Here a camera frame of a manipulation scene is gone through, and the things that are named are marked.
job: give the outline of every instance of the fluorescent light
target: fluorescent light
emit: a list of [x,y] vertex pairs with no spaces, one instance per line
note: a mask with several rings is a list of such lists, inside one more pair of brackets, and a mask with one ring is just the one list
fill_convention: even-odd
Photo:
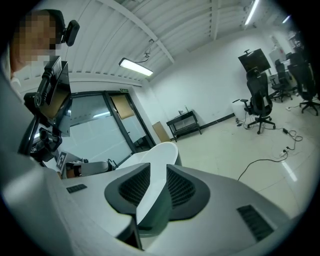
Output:
[[129,70],[133,70],[133,71],[136,71],[136,72],[139,72],[141,74],[144,74],[146,76],[151,76],[153,74],[153,72],[147,68],[145,68],[144,66],[141,66],[127,58],[123,58],[120,63],[119,63],[119,66],[120,67],[123,67],[123,68],[127,68]]
[[101,114],[96,114],[93,116],[93,118],[98,118],[98,117],[102,117],[102,116],[106,116],[106,115],[110,115],[110,112],[104,112],[104,113],[101,113]]
[[253,4],[252,9],[250,11],[250,14],[249,14],[248,18],[246,19],[246,22],[245,22],[244,25],[248,25],[248,23],[250,22],[252,16],[254,15],[254,12],[255,12],[255,10],[257,8],[258,3],[259,3],[259,0],[255,0],[254,1],[254,4]]
[[287,173],[290,175],[290,178],[296,182],[298,180],[297,176],[295,175],[295,173],[291,170],[291,168],[289,167],[289,165],[286,162],[282,162],[283,167],[286,169]]
[[287,20],[289,20],[290,17],[291,17],[291,15],[289,15],[288,17],[286,17],[286,18],[284,19],[284,21],[282,21],[282,23],[286,23]]

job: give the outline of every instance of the ceiling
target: ceiling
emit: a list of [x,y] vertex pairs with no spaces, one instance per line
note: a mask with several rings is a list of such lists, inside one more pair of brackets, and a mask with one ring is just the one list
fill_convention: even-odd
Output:
[[[271,0],[260,0],[250,25],[244,26],[251,0],[45,0],[37,9],[58,9],[80,24],[72,47],[62,45],[57,54],[68,61],[70,79],[116,81],[141,85],[143,74],[122,68],[123,57],[145,60],[157,74],[178,55],[241,30],[252,24],[279,25],[286,15]],[[41,79],[43,61],[17,72],[21,84]]]

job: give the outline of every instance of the black monitor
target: black monitor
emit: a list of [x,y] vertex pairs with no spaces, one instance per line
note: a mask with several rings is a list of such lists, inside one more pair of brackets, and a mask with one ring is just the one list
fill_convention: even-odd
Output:
[[270,69],[270,64],[261,49],[254,50],[238,57],[246,72],[257,67],[259,72]]

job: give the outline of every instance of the white floor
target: white floor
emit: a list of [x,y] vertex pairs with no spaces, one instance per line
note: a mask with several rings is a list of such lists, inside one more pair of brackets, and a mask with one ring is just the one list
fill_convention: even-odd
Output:
[[[303,100],[293,96],[283,103],[273,101],[272,122],[277,128],[296,130],[303,137],[283,162],[253,163],[240,181],[283,209],[291,218],[302,213],[319,180],[320,116],[308,108],[301,113]],[[182,165],[204,172],[238,179],[250,162],[257,159],[279,160],[280,152],[293,147],[294,140],[282,130],[251,130],[237,127],[235,117],[181,137],[176,143]]]

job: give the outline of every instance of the desk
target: desk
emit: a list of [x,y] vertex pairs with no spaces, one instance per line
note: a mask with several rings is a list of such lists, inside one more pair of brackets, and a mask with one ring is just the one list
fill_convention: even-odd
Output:
[[[176,129],[176,126],[175,126],[176,123],[178,123],[182,120],[185,120],[187,118],[190,118],[190,117],[193,117],[194,123],[186,125],[185,127]],[[187,113],[181,114],[181,115],[171,119],[170,121],[166,122],[166,125],[169,126],[175,142],[177,142],[178,135],[182,135],[187,132],[194,132],[195,129],[197,129],[200,132],[200,134],[202,134],[200,126],[198,124],[198,120],[197,120],[193,110],[190,110]]]

